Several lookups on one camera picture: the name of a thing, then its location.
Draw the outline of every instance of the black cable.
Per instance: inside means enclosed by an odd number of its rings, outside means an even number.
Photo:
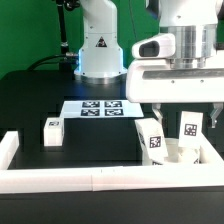
[[[53,62],[41,62],[40,64],[36,65],[35,67],[32,68],[32,70],[29,71],[33,71],[35,70],[37,67],[41,66],[41,65],[54,65],[54,64],[75,64],[75,61],[53,61]]]
[[[134,37],[135,37],[135,42],[137,42],[137,34],[136,34],[136,28],[135,28],[135,23],[134,23],[131,0],[128,0],[128,3],[129,3],[129,12],[130,12],[130,17],[131,17],[131,23],[132,23],[132,29],[133,29],[133,33],[134,33]]]
[[[61,34],[61,53],[65,54],[69,51],[67,35],[66,35],[66,28],[65,28],[65,17],[64,17],[64,7],[63,1],[57,0],[57,8],[58,8],[58,17],[59,17],[59,28]]]
[[[55,58],[64,58],[64,57],[66,57],[66,54],[52,55],[49,57],[42,58],[42,59],[36,61],[35,63],[33,63],[30,67],[27,68],[27,70],[28,71],[34,70],[39,64],[41,64],[44,61],[55,59]]]

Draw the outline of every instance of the cube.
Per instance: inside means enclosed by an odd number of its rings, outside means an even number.
[[[168,156],[162,125],[154,118],[135,120],[143,153],[149,158],[164,159]]]
[[[64,119],[47,118],[44,126],[44,146],[62,146],[64,138]]]

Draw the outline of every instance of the background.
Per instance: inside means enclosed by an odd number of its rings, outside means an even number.
[[[118,42],[124,50],[124,65],[133,60],[131,47],[136,41],[159,32],[158,21],[145,10],[145,0],[113,0],[118,10]],[[70,51],[83,44],[82,8],[65,10]],[[224,41],[224,23],[218,25],[218,41]],[[1,0],[0,78],[7,72],[25,70],[33,62],[60,53],[57,6],[52,0]],[[39,69],[55,69],[56,65]]]

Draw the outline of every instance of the metal bracket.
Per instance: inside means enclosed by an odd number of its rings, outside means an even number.
[[[153,110],[154,114],[156,115],[156,117],[158,118],[158,122],[162,125],[163,114],[160,111],[160,108],[161,108],[161,103],[153,103],[152,104],[152,110]]]
[[[223,103],[213,103],[213,111],[210,114],[211,117],[211,128],[215,128],[216,123],[217,123],[217,117],[223,110]]]

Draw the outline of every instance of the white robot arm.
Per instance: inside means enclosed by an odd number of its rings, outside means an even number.
[[[155,109],[161,103],[211,102],[214,126],[224,102],[224,49],[216,48],[223,0],[153,2],[146,6],[153,6],[149,11],[159,18],[160,33],[133,46],[126,96]]]
[[[110,0],[80,0],[84,17],[84,44],[75,78],[90,83],[115,82],[127,70],[117,43],[117,9]]]

